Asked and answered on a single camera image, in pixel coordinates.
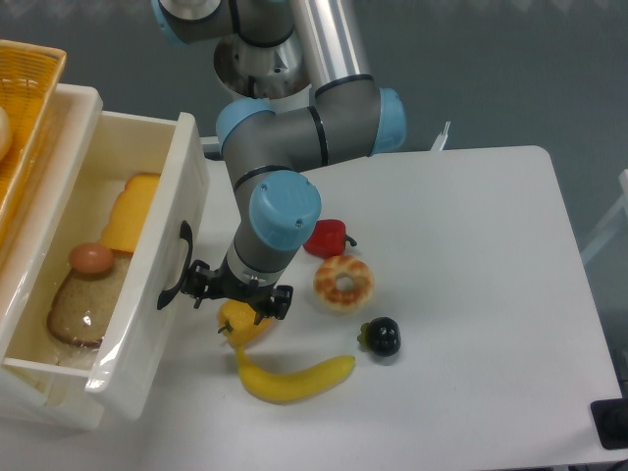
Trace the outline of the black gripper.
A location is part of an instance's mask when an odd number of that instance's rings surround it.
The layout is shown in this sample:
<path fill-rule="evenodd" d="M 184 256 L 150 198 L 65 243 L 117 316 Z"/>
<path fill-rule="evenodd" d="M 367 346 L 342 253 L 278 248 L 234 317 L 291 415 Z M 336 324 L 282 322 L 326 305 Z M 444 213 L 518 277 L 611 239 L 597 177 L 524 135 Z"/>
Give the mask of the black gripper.
<path fill-rule="evenodd" d="M 252 306 L 254 324 L 264 319 L 284 320 L 291 306 L 293 287 L 274 284 L 262 285 L 250 277 L 241 281 L 223 260 L 217 270 L 201 260 L 194 260 L 187 269 L 181 293 L 193 299 L 193 308 L 198 309 L 206 299 L 232 299 Z"/>

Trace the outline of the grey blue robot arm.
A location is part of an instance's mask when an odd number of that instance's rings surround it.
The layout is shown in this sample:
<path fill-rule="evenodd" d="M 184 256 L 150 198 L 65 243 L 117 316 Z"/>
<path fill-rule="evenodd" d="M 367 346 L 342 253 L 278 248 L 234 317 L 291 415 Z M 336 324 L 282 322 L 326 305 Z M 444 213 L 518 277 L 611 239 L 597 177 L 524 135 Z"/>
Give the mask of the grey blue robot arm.
<path fill-rule="evenodd" d="M 313 90 L 311 105 L 277 112 L 254 81 L 216 122 L 240 222 L 219 268 L 187 257 L 159 308 L 185 293 L 196 302 L 233 299 L 258 319 L 283 319 L 293 289 L 281 276 L 309 239 L 321 197 L 306 172 L 397 150 L 405 141 L 403 104 L 378 87 L 350 1 L 157 1 L 163 32 L 189 44 L 236 39 L 241 57 L 297 48 Z"/>

